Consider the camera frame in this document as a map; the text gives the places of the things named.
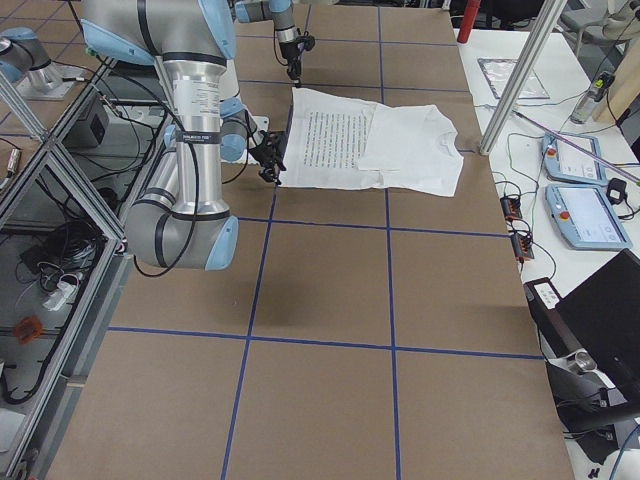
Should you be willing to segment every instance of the blue joint cap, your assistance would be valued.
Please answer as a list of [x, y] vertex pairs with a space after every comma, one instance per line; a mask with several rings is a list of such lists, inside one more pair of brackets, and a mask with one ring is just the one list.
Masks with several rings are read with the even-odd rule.
[[10, 63], [0, 62], [0, 71], [7, 77], [9, 83], [17, 82], [22, 77], [22, 72]]
[[7, 37], [9, 40], [37, 40], [36, 33], [27, 27], [15, 27], [9, 28], [0, 33], [3, 37]]
[[238, 219], [231, 216], [224, 222], [218, 238], [213, 244], [205, 270], [224, 270], [233, 260], [238, 242]]
[[227, 60], [236, 56], [236, 31], [227, 0], [198, 0], [209, 31]]
[[242, 0], [236, 2], [234, 8], [236, 10], [236, 18], [240, 23], [251, 22], [251, 19], [249, 18], [249, 12], [247, 12], [247, 6]]
[[230, 133], [222, 137], [220, 156], [227, 162], [237, 162], [242, 158], [247, 141], [242, 135]]
[[269, 0], [269, 10], [272, 13], [282, 13], [291, 6], [291, 0]]
[[84, 40], [89, 48], [123, 62], [153, 65], [153, 55], [143, 48], [85, 19], [80, 21], [84, 30]]
[[236, 97], [227, 98], [220, 104], [220, 118], [224, 120], [244, 109], [244, 104]]
[[175, 139], [176, 139], [176, 126], [169, 125], [164, 130], [164, 136], [163, 136], [164, 146], [169, 148]]

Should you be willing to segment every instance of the blue cable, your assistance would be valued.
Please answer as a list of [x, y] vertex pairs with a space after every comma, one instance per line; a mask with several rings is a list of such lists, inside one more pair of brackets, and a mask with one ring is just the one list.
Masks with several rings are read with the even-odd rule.
[[611, 475], [609, 475], [609, 480], [613, 480], [614, 477], [616, 476], [616, 472], [618, 470], [618, 465], [620, 465], [620, 460], [622, 460], [622, 454], [624, 453], [625, 449], [627, 448], [627, 445], [631, 441], [631, 437], [633, 437], [634, 433], [640, 434], [640, 424], [636, 425], [636, 428], [634, 428], [631, 431], [631, 433], [627, 436], [626, 440], [622, 444], [622, 447], [620, 447], [620, 452], [618, 453], [618, 458], [616, 458], [616, 463], [613, 464], [613, 469], [611, 470]]

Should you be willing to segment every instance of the black monitor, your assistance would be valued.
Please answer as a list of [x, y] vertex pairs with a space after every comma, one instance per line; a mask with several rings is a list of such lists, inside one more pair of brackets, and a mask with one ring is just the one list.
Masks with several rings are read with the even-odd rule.
[[640, 259], [622, 250], [556, 309], [626, 400], [640, 402]]

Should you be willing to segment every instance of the red cylinder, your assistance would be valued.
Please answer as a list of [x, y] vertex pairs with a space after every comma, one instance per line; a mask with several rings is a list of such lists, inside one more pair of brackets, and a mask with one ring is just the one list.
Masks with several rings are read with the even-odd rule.
[[462, 25], [458, 32], [458, 43], [467, 43], [469, 40], [469, 34], [473, 25], [476, 23], [476, 16], [480, 9], [480, 0], [469, 0], [467, 7], [464, 9], [464, 18], [462, 19]]

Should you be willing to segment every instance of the gray robot arm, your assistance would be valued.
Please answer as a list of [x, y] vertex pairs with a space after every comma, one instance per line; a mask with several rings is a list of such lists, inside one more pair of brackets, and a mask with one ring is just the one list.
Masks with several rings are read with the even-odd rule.
[[234, 9], [240, 23], [273, 20], [280, 53], [287, 63], [287, 74], [293, 84], [300, 87], [302, 54], [311, 50], [316, 41], [308, 32], [303, 34], [295, 26], [291, 0], [238, 0]]
[[43, 93], [62, 84], [60, 72], [37, 35], [26, 27], [0, 32], [0, 70], [11, 83], [26, 73], [33, 88]]
[[176, 151], [164, 156], [131, 208], [125, 224], [131, 250], [164, 268], [226, 268], [238, 235], [238, 220], [222, 198], [220, 171], [219, 80], [235, 56], [226, 1], [83, 4], [90, 48], [141, 65], [159, 58], [172, 84]]

